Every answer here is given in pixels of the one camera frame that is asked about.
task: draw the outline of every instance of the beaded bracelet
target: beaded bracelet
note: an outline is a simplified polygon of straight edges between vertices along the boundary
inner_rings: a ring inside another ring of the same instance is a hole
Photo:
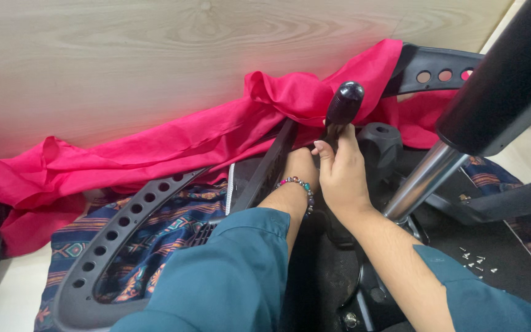
[[[305,188],[307,197],[309,198],[309,200],[308,200],[308,205],[309,206],[306,209],[305,217],[307,215],[310,215],[310,213],[313,212],[314,198],[313,198],[313,192],[310,190],[309,183],[308,182],[304,182],[303,180],[299,180],[299,178],[297,178],[297,177],[288,177],[287,179],[280,181],[276,185],[276,188],[280,188],[281,185],[283,185],[284,183],[289,183],[289,182],[298,183],[299,185],[302,185],[303,188]]]

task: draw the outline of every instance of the forearm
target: forearm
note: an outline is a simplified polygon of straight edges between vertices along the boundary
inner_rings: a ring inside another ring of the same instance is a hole
[[[413,248],[421,243],[372,208],[345,218],[348,220],[343,224],[358,240],[413,327],[419,332],[454,331],[446,287]]]
[[[300,223],[307,208],[307,194],[305,189],[297,183],[287,183],[271,192],[258,208],[269,207],[290,215],[290,227],[286,235],[288,244],[288,258],[299,232]]]

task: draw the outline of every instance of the fingernail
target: fingernail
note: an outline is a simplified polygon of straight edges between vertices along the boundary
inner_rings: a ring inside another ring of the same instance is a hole
[[[314,147],[317,148],[319,152],[321,152],[321,150],[323,149],[323,143],[320,140],[315,140],[313,144],[314,144]]]

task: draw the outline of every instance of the hand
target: hand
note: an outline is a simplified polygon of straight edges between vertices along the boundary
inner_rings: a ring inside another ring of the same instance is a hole
[[[286,168],[282,174],[282,179],[297,177],[308,182],[313,192],[319,189],[319,171],[314,166],[313,157],[307,148],[300,148],[288,154]]]
[[[325,203],[347,227],[362,213],[375,210],[370,203],[364,156],[358,148],[353,125],[345,127],[337,144],[337,155],[334,155],[327,142],[316,140],[312,154],[321,157],[320,182]]]

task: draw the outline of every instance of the chrome cylinder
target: chrome cylinder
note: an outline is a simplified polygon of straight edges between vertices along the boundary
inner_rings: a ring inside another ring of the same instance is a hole
[[[388,201],[382,214],[395,223],[406,222],[407,216],[468,157],[439,140]]]

